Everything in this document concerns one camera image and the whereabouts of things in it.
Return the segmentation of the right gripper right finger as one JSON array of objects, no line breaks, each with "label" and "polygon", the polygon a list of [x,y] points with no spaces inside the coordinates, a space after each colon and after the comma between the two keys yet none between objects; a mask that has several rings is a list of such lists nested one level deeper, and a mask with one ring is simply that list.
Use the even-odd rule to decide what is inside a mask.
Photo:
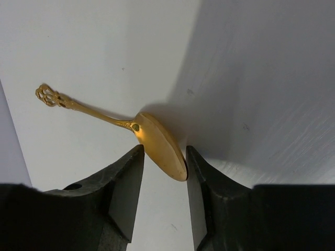
[{"label": "right gripper right finger", "polygon": [[186,148],[195,250],[334,250],[334,185],[241,185]]}]

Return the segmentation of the gold spoon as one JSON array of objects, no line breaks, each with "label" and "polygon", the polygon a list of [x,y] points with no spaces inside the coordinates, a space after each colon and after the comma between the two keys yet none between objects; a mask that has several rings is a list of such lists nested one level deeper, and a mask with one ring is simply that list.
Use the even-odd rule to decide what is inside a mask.
[{"label": "gold spoon", "polygon": [[115,126],[131,131],[149,158],[169,177],[177,181],[188,179],[186,160],[175,137],[153,115],[139,112],[131,120],[119,120],[89,108],[69,96],[53,90],[43,83],[35,91],[35,95],[49,107],[63,107],[85,113]]}]

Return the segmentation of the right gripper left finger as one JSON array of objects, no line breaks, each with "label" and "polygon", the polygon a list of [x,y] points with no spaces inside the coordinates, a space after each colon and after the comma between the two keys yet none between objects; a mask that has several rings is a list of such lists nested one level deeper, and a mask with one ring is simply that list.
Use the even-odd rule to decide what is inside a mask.
[{"label": "right gripper left finger", "polygon": [[126,250],[143,169],[137,145],[61,190],[1,184],[1,250]]}]

